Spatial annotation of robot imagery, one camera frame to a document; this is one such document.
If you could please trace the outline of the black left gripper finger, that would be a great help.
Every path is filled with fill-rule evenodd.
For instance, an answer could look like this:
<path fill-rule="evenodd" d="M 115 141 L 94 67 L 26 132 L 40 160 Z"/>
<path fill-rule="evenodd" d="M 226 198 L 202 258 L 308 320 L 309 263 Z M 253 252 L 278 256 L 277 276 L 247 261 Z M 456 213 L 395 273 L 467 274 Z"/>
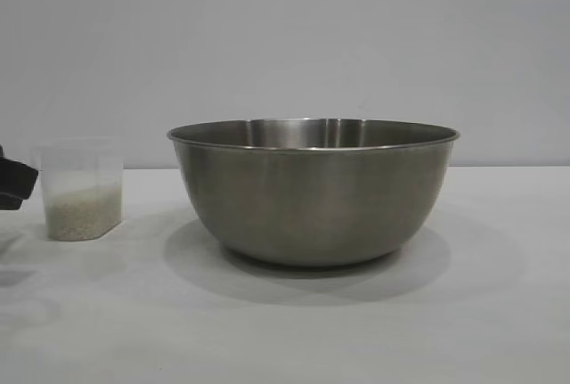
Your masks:
<path fill-rule="evenodd" d="M 0 165 L 0 209 L 19 210 L 22 202 L 31 196 L 39 172 L 24 163 L 1 158 Z"/>

